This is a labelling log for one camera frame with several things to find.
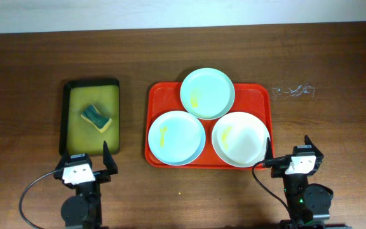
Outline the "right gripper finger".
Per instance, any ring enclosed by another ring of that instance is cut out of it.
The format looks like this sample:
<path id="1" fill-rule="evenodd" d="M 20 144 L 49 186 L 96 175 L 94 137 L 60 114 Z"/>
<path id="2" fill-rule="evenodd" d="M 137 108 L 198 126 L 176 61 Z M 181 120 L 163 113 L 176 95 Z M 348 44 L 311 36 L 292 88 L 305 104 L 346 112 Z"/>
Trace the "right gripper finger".
<path id="1" fill-rule="evenodd" d="M 308 135 L 304 136 L 304 143 L 305 143 L 305 145 L 310 145 L 312 147 L 312 149 L 315 152 L 316 156 L 322 156 L 323 155 L 323 153 L 313 144 L 313 142 L 308 137 Z"/>
<path id="2" fill-rule="evenodd" d="M 271 143 L 271 139 L 268 137 L 267 138 L 267 142 L 266 142 L 266 153 L 265 153 L 265 160 L 271 160 L 273 159 L 273 149 L 272 149 L 272 143 Z"/>

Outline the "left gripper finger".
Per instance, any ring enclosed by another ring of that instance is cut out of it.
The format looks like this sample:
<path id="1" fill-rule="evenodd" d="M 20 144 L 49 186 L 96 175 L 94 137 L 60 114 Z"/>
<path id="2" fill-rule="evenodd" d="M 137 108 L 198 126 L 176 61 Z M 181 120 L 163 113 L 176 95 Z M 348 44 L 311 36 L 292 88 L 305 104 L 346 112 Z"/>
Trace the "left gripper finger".
<path id="1" fill-rule="evenodd" d="M 61 159 L 59 160 L 57 166 L 55 167 L 56 170 L 60 170 L 60 169 L 63 169 L 67 163 L 69 159 L 69 154 L 67 152 L 67 150 L 65 150 L 63 153 L 62 153 L 62 156 L 61 156 Z"/>
<path id="2" fill-rule="evenodd" d="M 106 141 L 103 142 L 103 163 L 110 175 L 118 173 L 118 166 L 112 158 Z"/>

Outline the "white plate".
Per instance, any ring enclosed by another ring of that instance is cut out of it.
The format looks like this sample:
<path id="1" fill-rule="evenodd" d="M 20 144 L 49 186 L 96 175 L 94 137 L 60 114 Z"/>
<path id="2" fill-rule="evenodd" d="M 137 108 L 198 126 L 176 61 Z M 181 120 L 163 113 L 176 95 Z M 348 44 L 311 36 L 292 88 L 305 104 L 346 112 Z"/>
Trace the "white plate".
<path id="1" fill-rule="evenodd" d="M 246 112 L 224 115 L 212 130 L 212 146 L 218 157 L 233 167 L 247 168 L 265 159 L 270 134 L 266 125 Z"/>

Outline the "green and yellow sponge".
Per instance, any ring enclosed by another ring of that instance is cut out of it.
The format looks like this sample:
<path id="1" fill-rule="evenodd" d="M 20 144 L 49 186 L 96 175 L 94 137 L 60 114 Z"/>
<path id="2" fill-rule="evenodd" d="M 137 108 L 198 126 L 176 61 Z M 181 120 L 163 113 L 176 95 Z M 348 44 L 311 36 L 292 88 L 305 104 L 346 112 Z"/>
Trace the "green and yellow sponge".
<path id="1" fill-rule="evenodd" d="M 104 133 L 112 123 L 112 119 L 102 115 L 93 105 L 88 105 L 81 113 L 82 119 L 91 123 L 100 133 Z"/>

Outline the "light blue plate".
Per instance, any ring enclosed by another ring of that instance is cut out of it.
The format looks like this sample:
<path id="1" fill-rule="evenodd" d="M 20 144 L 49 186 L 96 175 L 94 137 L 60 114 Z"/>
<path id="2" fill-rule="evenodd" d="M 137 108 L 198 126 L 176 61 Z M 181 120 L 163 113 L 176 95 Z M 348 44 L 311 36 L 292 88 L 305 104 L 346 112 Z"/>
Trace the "light blue plate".
<path id="1" fill-rule="evenodd" d="M 152 154 L 162 163 L 183 166 L 195 161 L 206 143 L 205 128 L 185 111 L 169 111 L 151 124 L 147 141 Z"/>

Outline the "light green plate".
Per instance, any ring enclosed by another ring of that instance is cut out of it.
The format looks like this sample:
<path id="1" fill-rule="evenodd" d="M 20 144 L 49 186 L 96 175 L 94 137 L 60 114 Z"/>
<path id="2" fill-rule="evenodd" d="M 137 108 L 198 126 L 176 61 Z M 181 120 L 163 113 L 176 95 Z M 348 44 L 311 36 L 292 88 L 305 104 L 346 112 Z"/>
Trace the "light green plate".
<path id="1" fill-rule="evenodd" d="M 180 101 L 187 112 L 203 120 L 224 116 L 233 106 L 235 89 L 220 70 L 201 68 L 189 73 L 180 87 Z"/>

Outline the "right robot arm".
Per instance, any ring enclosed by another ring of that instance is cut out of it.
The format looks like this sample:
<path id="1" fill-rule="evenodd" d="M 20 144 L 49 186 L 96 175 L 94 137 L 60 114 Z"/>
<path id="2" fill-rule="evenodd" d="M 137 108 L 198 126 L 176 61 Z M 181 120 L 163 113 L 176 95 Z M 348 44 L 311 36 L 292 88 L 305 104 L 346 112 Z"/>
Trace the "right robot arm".
<path id="1" fill-rule="evenodd" d="M 323 153 L 305 135 L 304 144 L 294 146 L 289 155 L 262 162 L 271 169 L 272 178 L 281 178 L 288 219 L 279 222 L 279 228 L 326 229 L 348 228 L 345 224 L 327 224 L 334 192 L 322 185 L 310 183 L 308 177 L 314 175 L 324 159 Z"/>

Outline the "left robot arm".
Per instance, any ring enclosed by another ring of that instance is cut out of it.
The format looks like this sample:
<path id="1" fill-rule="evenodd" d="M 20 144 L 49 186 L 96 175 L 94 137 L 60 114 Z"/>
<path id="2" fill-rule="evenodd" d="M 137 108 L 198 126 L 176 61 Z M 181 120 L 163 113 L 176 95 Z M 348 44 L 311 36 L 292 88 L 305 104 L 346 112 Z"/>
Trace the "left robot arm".
<path id="1" fill-rule="evenodd" d="M 53 174 L 76 194 L 69 197 L 61 207 L 61 217 L 66 228 L 101 229 L 102 203 L 100 185 L 111 182 L 111 176 L 118 173 L 107 143 L 103 143 L 104 170 L 93 171 L 92 161 L 86 153 L 70 156 L 65 152 Z"/>

